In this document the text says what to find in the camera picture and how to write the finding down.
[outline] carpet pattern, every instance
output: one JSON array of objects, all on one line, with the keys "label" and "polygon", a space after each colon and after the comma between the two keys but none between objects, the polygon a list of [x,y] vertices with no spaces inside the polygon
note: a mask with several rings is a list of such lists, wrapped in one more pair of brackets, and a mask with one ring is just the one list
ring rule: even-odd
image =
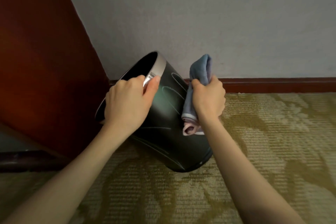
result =
[{"label": "carpet pattern", "polygon": [[[307,223],[336,222],[336,94],[228,94],[221,121]],[[54,174],[0,174],[0,221]],[[213,158],[174,173],[126,141],[70,223],[241,220]]]}]

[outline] blue towel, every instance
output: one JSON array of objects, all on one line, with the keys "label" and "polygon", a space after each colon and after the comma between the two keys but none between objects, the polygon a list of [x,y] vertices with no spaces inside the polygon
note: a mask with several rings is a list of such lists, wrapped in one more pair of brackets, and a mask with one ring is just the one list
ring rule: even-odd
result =
[{"label": "blue towel", "polygon": [[190,136],[193,134],[204,135],[204,132],[198,122],[198,117],[193,105],[193,87],[191,81],[198,79],[203,85],[208,85],[211,80],[212,58],[204,54],[199,60],[195,61],[190,67],[190,81],[185,97],[182,120],[184,121],[183,135]]}]

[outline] forearm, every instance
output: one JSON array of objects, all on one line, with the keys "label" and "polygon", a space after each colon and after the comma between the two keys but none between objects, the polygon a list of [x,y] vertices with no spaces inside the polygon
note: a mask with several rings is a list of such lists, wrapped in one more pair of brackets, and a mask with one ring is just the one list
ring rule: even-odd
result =
[{"label": "forearm", "polygon": [[4,224],[68,223],[125,136],[120,128],[103,127],[75,160],[16,209]]},{"label": "forearm", "polygon": [[254,168],[218,119],[200,120],[221,175],[244,222],[303,222]]}]

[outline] beige carpet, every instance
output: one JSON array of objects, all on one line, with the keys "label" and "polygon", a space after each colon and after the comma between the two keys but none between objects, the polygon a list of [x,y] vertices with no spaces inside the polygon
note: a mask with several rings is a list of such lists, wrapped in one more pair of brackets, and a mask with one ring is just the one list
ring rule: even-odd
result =
[{"label": "beige carpet", "polygon": [[[307,223],[336,223],[336,94],[228,94],[222,121]],[[0,174],[0,220],[52,175]],[[191,173],[174,173],[126,142],[71,223],[241,220],[213,158]]]}]

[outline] black trash can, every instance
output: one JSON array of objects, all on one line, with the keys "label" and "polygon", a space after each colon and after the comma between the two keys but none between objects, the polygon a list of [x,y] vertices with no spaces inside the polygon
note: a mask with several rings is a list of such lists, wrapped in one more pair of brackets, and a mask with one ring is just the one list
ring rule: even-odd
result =
[{"label": "black trash can", "polygon": [[[131,138],[173,171],[189,172],[202,166],[212,156],[207,138],[182,134],[181,115],[187,83],[159,52],[144,56],[121,79],[129,80],[139,75],[146,76],[144,85],[156,75],[161,76],[161,81],[147,118]],[[105,119],[105,106],[103,100],[95,116],[98,122]]]}]

